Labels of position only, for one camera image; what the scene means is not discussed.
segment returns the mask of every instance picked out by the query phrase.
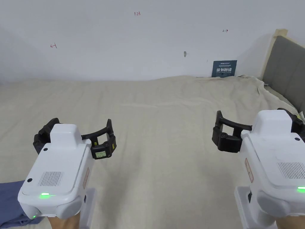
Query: gray upholstered headboard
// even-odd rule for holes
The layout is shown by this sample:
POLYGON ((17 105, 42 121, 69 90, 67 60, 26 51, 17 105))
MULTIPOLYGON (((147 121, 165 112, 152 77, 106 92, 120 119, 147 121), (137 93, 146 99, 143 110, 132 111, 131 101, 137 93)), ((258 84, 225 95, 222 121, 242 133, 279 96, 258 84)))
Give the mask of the gray upholstered headboard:
POLYGON ((283 36, 276 37, 263 81, 305 113, 305 48, 283 36))

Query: warning label sticker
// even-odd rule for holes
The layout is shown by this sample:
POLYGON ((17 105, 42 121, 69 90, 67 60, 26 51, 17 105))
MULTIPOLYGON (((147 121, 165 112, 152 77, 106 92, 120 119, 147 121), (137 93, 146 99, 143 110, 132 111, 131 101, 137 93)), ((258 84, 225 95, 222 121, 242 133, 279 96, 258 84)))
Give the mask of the warning label sticker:
POLYGON ((246 169, 247 169, 247 171, 248 171, 248 175, 249 175, 250 181, 251 181, 251 183, 252 183, 253 180, 254 180, 254 177, 253 177, 253 173, 252 173, 252 171, 251 171, 251 168, 250 168, 250 165, 249 165, 249 162, 248 162, 248 159, 247 159, 247 158, 246 158, 246 160, 245 160, 245 165, 246 165, 246 169))

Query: green led light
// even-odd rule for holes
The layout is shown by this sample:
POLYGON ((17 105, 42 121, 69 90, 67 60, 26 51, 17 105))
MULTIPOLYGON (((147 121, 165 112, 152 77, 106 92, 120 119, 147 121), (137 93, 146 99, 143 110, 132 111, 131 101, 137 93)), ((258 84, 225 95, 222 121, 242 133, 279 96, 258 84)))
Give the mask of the green led light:
POLYGON ((40 195, 39 199, 49 199, 50 197, 50 195, 40 195))

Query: red arrow mark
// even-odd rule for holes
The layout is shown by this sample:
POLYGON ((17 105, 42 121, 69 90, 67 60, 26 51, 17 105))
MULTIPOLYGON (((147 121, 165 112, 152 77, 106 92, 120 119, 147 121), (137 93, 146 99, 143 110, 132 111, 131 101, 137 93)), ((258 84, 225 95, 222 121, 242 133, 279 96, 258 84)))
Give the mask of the red arrow mark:
POLYGON ((54 46, 55 46, 55 48, 57 48, 55 43, 54 43, 54 45, 51 45, 51 48, 53 48, 54 46))

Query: blue cloth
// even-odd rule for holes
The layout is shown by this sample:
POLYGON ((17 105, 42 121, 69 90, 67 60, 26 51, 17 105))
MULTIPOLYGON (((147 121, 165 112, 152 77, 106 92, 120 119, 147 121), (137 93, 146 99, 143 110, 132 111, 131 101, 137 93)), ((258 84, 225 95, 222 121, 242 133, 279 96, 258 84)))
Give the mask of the blue cloth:
POLYGON ((29 219, 22 210, 17 197, 24 180, 0 184, 0 228, 38 224, 43 217, 29 219))

